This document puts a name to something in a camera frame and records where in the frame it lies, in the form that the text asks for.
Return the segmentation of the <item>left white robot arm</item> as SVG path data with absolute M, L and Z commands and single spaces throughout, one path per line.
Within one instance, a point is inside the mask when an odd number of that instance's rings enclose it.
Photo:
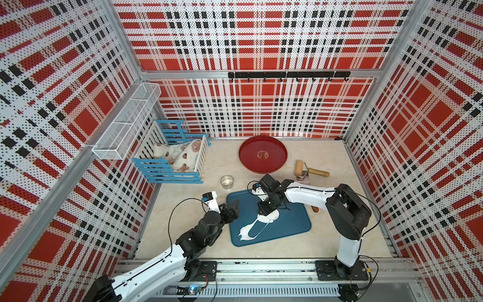
M 219 238 L 223 227 L 239 217 L 240 202 L 216 205 L 198 224 L 182 234 L 172 245 L 137 268 L 109 278 L 96 279 L 84 301 L 147 301 L 157 292 L 183 279 L 192 281 L 200 271 L 200 255 Z

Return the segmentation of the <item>white dough piece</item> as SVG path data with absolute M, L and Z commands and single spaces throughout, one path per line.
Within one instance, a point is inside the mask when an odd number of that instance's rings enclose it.
M 255 240 L 263 230 L 270 224 L 274 223 L 280 214 L 278 210 L 273 211 L 268 215 L 257 215 L 256 219 L 249 225 L 243 226 L 239 231 L 239 239 L 241 241 Z

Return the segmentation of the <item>teal plastic tray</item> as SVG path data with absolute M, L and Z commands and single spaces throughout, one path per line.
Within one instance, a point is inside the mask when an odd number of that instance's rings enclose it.
M 257 204 L 260 199 L 245 190 L 230 193 L 226 197 L 226 204 L 233 200 L 240 202 L 239 218 L 230 224 L 231 242 L 236 247 L 260 244 L 311 230 L 311 221 L 305 206 L 300 203 L 289 203 L 279 210 L 279 218 L 263 230 L 255 240 L 241 241 L 238 236 L 239 231 L 245 225 L 251 224 L 259 215 Z

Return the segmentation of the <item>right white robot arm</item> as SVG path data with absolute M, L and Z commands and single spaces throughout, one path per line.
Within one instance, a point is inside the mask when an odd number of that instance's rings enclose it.
M 340 234 L 335 265 L 344 269 L 355 267 L 372 211 L 350 186 L 341 184 L 330 188 L 314 187 L 290 179 L 279 182 L 266 174 L 252 185 L 251 193 L 260 198 L 258 209 L 263 216 L 271 215 L 288 203 L 314 206 L 327 211 Z

